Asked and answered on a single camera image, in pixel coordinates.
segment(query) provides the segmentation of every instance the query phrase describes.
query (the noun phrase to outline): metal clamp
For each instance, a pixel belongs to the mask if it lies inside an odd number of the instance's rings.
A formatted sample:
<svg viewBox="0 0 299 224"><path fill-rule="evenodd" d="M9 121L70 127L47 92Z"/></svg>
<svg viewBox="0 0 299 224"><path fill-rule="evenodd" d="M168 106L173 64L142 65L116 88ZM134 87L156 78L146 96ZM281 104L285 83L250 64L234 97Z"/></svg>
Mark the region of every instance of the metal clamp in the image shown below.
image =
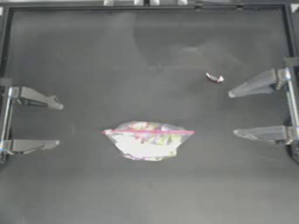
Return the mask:
<svg viewBox="0 0 299 224"><path fill-rule="evenodd" d="M299 92L294 71L299 68L299 59L285 60L286 68L270 69L257 75L248 82L234 87L229 92L230 98L246 95L270 94L278 89L284 89L288 110L290 115L289 126L272 126L253 129L236 129L233 134L237 137L268 142L270 144L299 144Z"/></svg>
<svg viewBox="0 0 299 224"><path fill-rule="evenodd" d="M45 107L47 109L62 109L62 104L55 96L45 96L27 87L13 87L11 80L0 79L0 91L2 93L2 105L0 112L0 162L6 160L6 155L27 154L38 150L53 149L58 140L18 140L10 139L10 122L13 117L13 105Z"/></svg>

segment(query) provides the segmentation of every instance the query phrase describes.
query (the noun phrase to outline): small object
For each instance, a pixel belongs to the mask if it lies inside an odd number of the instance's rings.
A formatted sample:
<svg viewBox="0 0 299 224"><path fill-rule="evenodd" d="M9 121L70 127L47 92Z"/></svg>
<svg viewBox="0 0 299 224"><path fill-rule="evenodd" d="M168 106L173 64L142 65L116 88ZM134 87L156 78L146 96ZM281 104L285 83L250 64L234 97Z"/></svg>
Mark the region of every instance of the small object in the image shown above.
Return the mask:
<svg viewBox="0 0 299 224"><path fill-rule="evenodd" d="M208 73L205 73L205 76L208 77L209 81L212 81L212 82L221 83L224 81L222 76L216 77Z"/></svg>
<svg viewBox="0 0 299 224"><path fill-rule="evenodd" d="M125 158L161 161L176 156L177 147L194 131L158 122L126 122L102 133Z"/></svg>

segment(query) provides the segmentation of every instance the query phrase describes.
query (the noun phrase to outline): black frame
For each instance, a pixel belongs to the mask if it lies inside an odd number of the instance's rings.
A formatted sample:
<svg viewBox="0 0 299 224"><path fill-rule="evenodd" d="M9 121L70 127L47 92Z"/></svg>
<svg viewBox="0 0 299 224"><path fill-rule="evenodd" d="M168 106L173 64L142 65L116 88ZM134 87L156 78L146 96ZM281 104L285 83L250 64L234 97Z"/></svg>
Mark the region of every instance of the black frame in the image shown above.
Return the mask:
<svg viewBox="0 0 299 224"><path fill-rule="evenodd" d="M161 0L158 6L150 6L149 0L144 0L144 5L134 6L133 0L126 0L124 2L114 3L114 6L104 6L104 2L47 2L47 3L2 3L2 32L0 36L0 77L5 77L5 64L7 59L7 46L9 46L9 36L10 36L10 24L13 13L17 10L22 11L81 11L81 10L96 10L96 11L268 11L280 10L281 19L284 22L284 35L286 40L288 55L285 57L297 57L297 46L294 42L294 28L292 21L292 10L289 3L225 3L225 4L210 4L210 3L197 3L196 0L188 0L186 5L177 5L176 0ZM5 129L3 122L3 107L0 109L0 136L7 138L9 134ZM0 162L3 157L3 153L0 152Z"/></svg>

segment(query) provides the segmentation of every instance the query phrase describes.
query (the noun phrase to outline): dark surface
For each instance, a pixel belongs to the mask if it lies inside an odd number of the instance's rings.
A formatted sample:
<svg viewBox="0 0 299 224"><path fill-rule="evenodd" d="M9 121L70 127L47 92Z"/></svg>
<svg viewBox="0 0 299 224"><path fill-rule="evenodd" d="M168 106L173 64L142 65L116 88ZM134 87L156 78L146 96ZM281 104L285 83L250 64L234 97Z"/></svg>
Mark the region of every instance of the dark surface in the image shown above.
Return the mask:
<svg viewBox="0 0 299 224"><path fill-rule="evenodd" d="M17 138L59 139L0 173L0 222L296 223L285 149L232 136L277 125L282 92L226 92L286 56L280 12L17 12L6 75L62 111L17 108ZM204 73L222 75L221 85ZM132 120L196 130L176 158L134 162L98 133Z"/></svg>

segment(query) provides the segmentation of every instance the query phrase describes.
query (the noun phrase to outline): plastic bag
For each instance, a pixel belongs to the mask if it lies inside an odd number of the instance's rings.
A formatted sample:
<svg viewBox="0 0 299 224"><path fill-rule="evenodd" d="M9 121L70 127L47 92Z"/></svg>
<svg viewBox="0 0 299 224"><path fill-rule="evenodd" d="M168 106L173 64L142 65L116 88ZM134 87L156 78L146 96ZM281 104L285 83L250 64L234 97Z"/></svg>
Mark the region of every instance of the plastic bag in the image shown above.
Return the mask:
<svg viewBox="0 0 299 224"><path fill-rule="evenodd" d="M126 122L102 133L125 158L161 161L176 156L177 147L194 131L158 122Z"/></svg>

